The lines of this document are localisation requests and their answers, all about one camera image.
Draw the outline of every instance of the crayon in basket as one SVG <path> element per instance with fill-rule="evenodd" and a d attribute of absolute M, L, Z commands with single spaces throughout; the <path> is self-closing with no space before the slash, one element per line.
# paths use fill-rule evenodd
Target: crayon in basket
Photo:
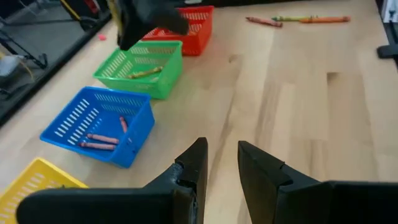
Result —
<path fill-rule="evenodd" d="M 103 150 L 114 150 L 116 148 L 115 145 L 111 144 L 100 144 L 100 143 L 90 143 L 90 142 L 81 142 L 79 143 L 80 147 L 90 147 L 93 149 L 103 149 Z"/>
<path fill-rule="evenodd" d="M 122 116 L 120 116 L 120 124 L 121 124 L 121 126 L 122 126 L 122 128 L 123 128 L 123 132 L 124 133 L 126 133 L 127 132 L 127 123 L 126 123 L 126 120 L 122 117 Z"/>
<path fill-rule="evenodd" d="M 135 73 L 135 74 L 131 74 L 131 75 L 129 75 L 128 77 L 129 77 L 129 78 L 142 78 L 142 77 L 145 77 L 145 76 L 147 76 L 147 75 L 152 75 L 152 74 L 154 74 L 154 73 L 161 72 L 162 70 L 163 70 L 163 66 L 159 66 L 159 67 L 153 68 L 153 69 L 148 70 L 148 71 L 137 72 L 137 73 Z"/>
<path fill-rule="evenodd" d="M 314 16 L 275 16 L 272 18 L 274 21 L 279 22 L 298 22 L 302 19 L 318 18 L 317 15 Z"/>
<path fill-rule="evenodd" d="M 95 140 L 108 142 L 108 143 L 112 143 L 112 144 L 119 144 L 119 140 L 118 139 L 102 136 L 102 135 L 99 135 L 99 134 L 87 134 L 87 137 L 90 138 L 90 139 L 95 139 Z"/>
<path fill-rule="evenodd" d="M 247 17 L 246 19 L 250 22 L 255 22 L 258 24 L 265 24 L 265 25 L 274 26 L 274 27 L 282 27 L 283 26 L 283 23 L 273 21 L 272 19 L 260 19 L 260 18 L 256 18 L 256 17 Z"/>
<path fill-rule="evenodd" d="M 318 18 L 307 18 L 302 19 L 302 23 L 328 23 L 328 22 L 349 22 L 351 20 L 350 16 L 343 17 L 318 17 Z"/>

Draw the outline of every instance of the plastic basket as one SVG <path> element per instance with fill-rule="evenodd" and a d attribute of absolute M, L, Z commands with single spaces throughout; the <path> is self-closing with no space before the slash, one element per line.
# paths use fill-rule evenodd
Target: plastic basket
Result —
<path fill-rule="evenodd" d="M 154 123 L 150 96 L 128 91 L 84 87 L 41 134 L 40 139 L 85 156 L 128 168 Z M 120 116 L 128 126 L 123 132 Z M 103 143 L 87 134 L 119 139 L 115 150 L 80 147 L 80 142 Z"/>
<path fill-rule="evenodd" d="M 148 93 L 153 98 L 168 97 L 182 72 L 180 41 L 143 41 L 128 51 L 116 49 L 94 73 L 94 78 L 107 87 Z M 131 74 L 163 66 L 159 73 L 142 78 L 127 78 Z"/>
<path fill-rule="evenodd" d="M 205 49 L 213 26 L 213 6 L 185 7 L 179 11 L 189 21 L 188 35 L 178 35 L 167 29 L 156 28 L 143 40 L 181 40 L 184 55 L 200 55 Z"/>
<path fill-rule="evenodd" d="M 15 218 L 17 206 L 29 194 L 38 190 L 60 187 L 87 188 L 85 184 L 45 159 L 36 158 L 0 197 L 0 223 L 17 223 Z"/>

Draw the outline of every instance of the wooden tabletop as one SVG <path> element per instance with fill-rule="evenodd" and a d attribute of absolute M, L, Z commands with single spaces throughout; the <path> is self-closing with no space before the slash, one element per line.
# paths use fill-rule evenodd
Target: wooden tabletop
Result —
<path fill-rule="evenodd" d="M 346 24 L 246 22 L 246 16 L 351 16 Z M 116 26 L 94 38 L 0 129 L 0 191 L 37 156 L 91 187 L 142 187 L 196 138 L 209 142 L 205 223 L 249 223 L 238 140 L 318 180 L 398 181 L 398 73 L 376 48 L 387 39 L 374 0 L 215 9 L 199 57 L 184 57 L 156 124 L 130 169 L 39 140 L 116 47 Z"/>

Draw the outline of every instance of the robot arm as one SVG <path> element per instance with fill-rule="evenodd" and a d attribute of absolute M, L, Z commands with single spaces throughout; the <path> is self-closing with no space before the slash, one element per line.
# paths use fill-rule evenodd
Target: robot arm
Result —
<path fill-rule="evenodd" d="M 188 21 L 164 0 L 108 0 L 112 17 L 118 26 L 118 45 L 128 50 L 156 27 L 185 35 Z"/>

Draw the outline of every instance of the black object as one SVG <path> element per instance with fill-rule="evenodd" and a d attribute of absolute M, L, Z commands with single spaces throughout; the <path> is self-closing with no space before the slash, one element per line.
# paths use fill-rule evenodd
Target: black object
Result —
<path fill-rule="evenodd" d="M 238 162 L 253 224 L 398 223 L 398 184 L 319 182 L 246 141 Z"/>
<path fill-rule="evenodd" d="M 18 206 L 19 224 L 203 223 L 208 145 L 198 138 L 141 189 L 49 189 Z"/>
<path fill-rule="evenodd" d="M 118 35 L 121 50 L 129 50 L 156 27 L 182 35 L 188 33 L 188 21 L 164 0 L 119 0 L 119 11 L 123 26 Z"/>
<path fill-rule="evenodd" d="M 385 45 L 377 48 L 377 55 L 379 58 L 394 58 L 398 57 L 398 44 Z"/>

